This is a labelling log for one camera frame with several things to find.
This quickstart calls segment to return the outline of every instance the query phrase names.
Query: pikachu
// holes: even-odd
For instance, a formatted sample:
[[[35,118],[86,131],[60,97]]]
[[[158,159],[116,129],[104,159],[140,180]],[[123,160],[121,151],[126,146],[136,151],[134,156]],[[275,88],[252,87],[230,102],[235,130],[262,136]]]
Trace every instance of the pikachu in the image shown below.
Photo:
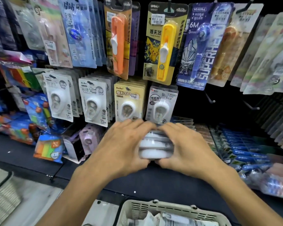
[[[150,59],[153,63],[156,62],[156,58],[159,55],[159,47],[154,47],[151,40],[147,38],[147,45],[149,46],[149,51],[150,51]]]

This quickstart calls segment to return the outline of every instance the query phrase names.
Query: black shelf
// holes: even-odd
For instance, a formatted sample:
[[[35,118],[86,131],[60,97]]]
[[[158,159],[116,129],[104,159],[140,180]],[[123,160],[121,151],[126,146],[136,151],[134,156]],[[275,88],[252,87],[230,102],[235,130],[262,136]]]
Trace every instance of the black shelf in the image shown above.
[[[71,161],[59,164],[37,159],[33,157],[33,152],[34,146],[19,143],[0,134],[0,168],[14,171],[16,176],[65,188],[74,170],[83,164]],[[283,217],[283,199],[259,191],[255,193]],[[223,213],[234,223],[233,225],[238,224],[225,201],[208,183],[175,171],[161,169],[153,162],[144,170],[111,181],[100,196],[109,196],[111,200],[112,196],[119,200],[130,196],[143,200],[158,199],[183,205],[196,205],[201,209]]]

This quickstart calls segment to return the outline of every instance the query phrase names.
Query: beige plastic basket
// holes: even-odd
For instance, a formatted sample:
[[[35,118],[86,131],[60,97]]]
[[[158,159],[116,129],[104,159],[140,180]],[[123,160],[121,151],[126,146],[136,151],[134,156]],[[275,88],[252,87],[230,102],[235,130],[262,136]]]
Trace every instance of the beige plastic basket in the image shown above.
[[[128,219],[143,220],[148,211],[153,215],[156,215],[159,212],[166,212],[197,220],[215,221],[219,223],[219,226],[231,226],[227,217],[221,213],[202,210],[195,205],[178,205],[158,200],[149,202],[137,200],[125,201],[119,213],[116,226],[127,226]]]
[[[0,224],[2,224],[21,202],[21,198],[16,192],[12,178],[12,172],[0,169]]]

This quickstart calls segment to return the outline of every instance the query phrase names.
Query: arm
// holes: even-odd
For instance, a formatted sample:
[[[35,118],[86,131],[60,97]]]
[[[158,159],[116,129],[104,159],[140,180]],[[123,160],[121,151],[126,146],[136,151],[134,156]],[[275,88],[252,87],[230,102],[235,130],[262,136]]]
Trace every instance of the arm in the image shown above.
[[[174,154],[157,163],[183,174],[203,179],[223,197],[243,226],[283,226],[283,218],[262,201],[210,149],[200,133],[182,124],[167,123],[159,127],[174,144]]]
[[[147,167],[149,160],[139,158],[138,146],[155,128],[143,120],[114,123],[36,226],[81,226],[94,200],[111,180]]]

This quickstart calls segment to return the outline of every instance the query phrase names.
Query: left hand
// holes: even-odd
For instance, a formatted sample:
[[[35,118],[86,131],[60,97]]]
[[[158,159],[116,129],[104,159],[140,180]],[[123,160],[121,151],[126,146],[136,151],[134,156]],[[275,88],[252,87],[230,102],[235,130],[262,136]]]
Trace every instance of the left hand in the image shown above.
[[[105,173],[108,180],[146,168],[150,161],[139,157],[139,144],[152,129],[156,125],[142,119],[115,122],[82,167],[89,173]]]

